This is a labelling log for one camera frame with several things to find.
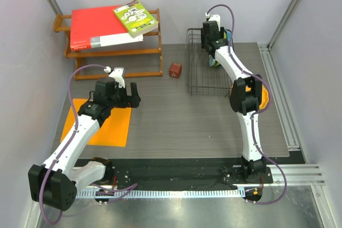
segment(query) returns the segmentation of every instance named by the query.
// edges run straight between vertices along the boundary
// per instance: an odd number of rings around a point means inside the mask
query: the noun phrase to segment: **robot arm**
[[[220,27],[219,15],[211,17],[207,15],[207,21],[203,22],[201,29],[201,47],[222,65],[234,82],[231,89],[230,106],[237,113],[240,121],[243,138],[242,166],[244,176],[247,181],[253,182],[266,171],[266,161],[255,147],[253,140],[252,129],[254,129],[256,142],[261,149],[258,114],[254,114],[251,120],[251,116],[259,110],[262,101],[262,84],[259,80],[241,71],[242,69],[251,74],[235,55],[232,48],[230,48],[230,56],[228,41],[223,35],[224,28]]]
[[[105,120],[110,116],[113,108],[137,108],[140,103],[136,83],[131,83],[132,95],[128,96],[123,79],[125,70],[115,68],[108,77],[97,80],[93,100],[90,98],[78,111],[78,128],[75,137],[65,148],[75,130],[75,123],[71,130],[58,146],[55,152],[44,161],[43,165],[33,165],[29,172],[29,184],[31,197],[38,201],[38,195],[43,178],[56,156],[61,152],[58,161],[53,166],[51,174],[45,185],[43,203],[45,205],[67,210],[75,200],[77,191],[89,184],[100,181],[106,183],[113,177],[112,163],[102,158],[93,158],[87,165],[74,171],[77,159],[82,153],[89,139],[101,128]]]

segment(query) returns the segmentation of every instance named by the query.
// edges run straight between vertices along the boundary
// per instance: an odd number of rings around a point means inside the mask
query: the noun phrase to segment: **red binder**
[[[142,41],[132,38],[113,14],[115,6],[73,10],[71,16],[71,50]]]

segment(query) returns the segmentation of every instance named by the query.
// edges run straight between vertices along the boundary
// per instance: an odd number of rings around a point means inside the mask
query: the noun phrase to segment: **orange paper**
[[[76,110],[80,109],[81,105],[86,101],[86,99],[74,99],[73,103]],[[131,111],[131,108],[113,108],[109,118],[106,119],[100,130],[89,140],[88,145],[125,147]],[[74,114],[70,107],[64,124],[61,142],[70,131],[74,122]]]

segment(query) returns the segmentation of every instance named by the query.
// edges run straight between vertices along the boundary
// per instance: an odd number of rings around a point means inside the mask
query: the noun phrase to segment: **red block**
[[[179,78],[182,73],[182,65],[180,64],[171,64],[169,69],[169,76],[174,78]]]

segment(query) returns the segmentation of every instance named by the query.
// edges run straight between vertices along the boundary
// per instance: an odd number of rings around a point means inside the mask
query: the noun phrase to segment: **gray table surface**
[[[126,147],[87,145],[80,158],[233,158],[242,154],[242,135],[237,115],[222,96],[190,96],[186,86],[185,45],[163,45],[164,76],[127,78],[137,82],[142,99],[132,110]],[[256,43],[236,43],[235,52],[245,66],[266,78]],[[158,57],[109,57],[91,60],[128,72],[158,70]],[[179,79],[168,76],[171,63],[183,65]],[[74,81],[74,98],[87,98],[95,80]],[[65,101],[52,150],[60,140],[70,104]],[[289,156],[275,105],[260,115],[261,145],[269,156]]]

